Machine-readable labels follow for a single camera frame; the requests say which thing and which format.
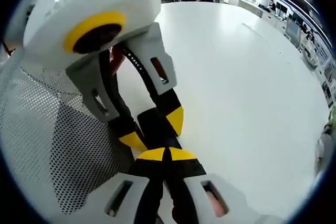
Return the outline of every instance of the white table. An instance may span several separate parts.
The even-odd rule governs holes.
[[[281,33],[240,7],[169,3],[157,21],[185,111],[181,144],[255,210],[287,218],[311,188],[328,118],[318,80]],[[118,74],[134,117],[153,107],[129,62]],[[174,223],[165,196],[159,213]]]

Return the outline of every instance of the mesh surface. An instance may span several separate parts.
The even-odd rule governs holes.
[[[87,110],[64,72],[31,64],[16,49],[0,85],[4,158],[46,220],[80,209],[92,190],[133,163],[130,149]]]

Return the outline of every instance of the yellow stripe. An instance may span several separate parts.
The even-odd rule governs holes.
[[[197,157],[191,152],[188,152],[182,149],[173,148],[173,147],[169,147],[169,149],[170,149],[170,153],[172,154],[172,161],[197,159]]]
[[[183,126],[183,108],[182,106],[178,107],[172,113],[166,116],[170,124],[173,126],[175,132],[178,136],[182,133],[182,126]]]
[[[138,151],[145,152],[147,151],[146,146],[140,140],[138,134],[134,131],[126,136],[119,138],[119,140],[125,145],[137,149]]]
[[[96,27],[106,24],[117,24],[120,25],[122,29],[125,23],[126,15],[117,12],[100,13],[88,17],[84,21],[79,23],[76,27],[74,27],[70,33],[68,33],[63,44],[64,50],[68,52],[74,52],[73,47],[77,40]]]
[[[164,149],[165,148],[158,148],[158,149],[146,151],[140,154],[138,158],[146,159],[146,160],[162,161]]]

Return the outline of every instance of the white robot casing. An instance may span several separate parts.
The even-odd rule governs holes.
[[[161,9],[161,0],[37,0],[24,33],[26,55],[50,69],[65,69],[84,55],[64,49],[64,39],[88,17],[123,13],[125,26],[106,47],[152,24]]]

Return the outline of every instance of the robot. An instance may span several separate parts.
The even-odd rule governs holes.
[[[181,148],[183,108],[176,75],[155,18],[160,0],[37,0],[25,32],[25,55],[48,69],[65,70],[99,121],[143,153],[89,194],[86,204],[55,223],[155,223],[165,182],[182,223],[278,223],[247,206],[245,197]],[[138,126],[118,91],[117,71],[128,58],[156,108]],[[217,218],[206,191],[229,213]]]

